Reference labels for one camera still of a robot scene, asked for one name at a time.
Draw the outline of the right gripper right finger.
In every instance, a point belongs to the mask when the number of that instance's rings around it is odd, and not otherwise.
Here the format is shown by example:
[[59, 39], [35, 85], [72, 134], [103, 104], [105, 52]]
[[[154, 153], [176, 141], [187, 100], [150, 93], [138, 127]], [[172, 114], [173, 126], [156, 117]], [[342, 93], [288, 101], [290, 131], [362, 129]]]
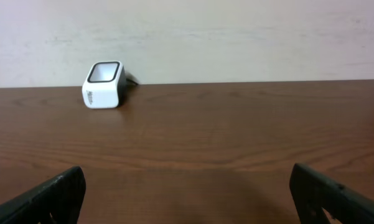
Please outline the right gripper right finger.
[[373, 200], [304, 164], [294, 164], [289, 188], [301, 223], [329, 223], [329, 213], [340, 223], [374, 224]]

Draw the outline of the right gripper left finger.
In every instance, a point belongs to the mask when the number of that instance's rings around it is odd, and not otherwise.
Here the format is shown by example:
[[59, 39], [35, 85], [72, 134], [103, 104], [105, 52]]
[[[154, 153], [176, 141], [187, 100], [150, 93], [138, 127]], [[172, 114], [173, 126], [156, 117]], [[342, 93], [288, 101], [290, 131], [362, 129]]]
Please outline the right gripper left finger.
[[86, 192], [79, 166], [0, 205], [0, 223], [77, 223]]

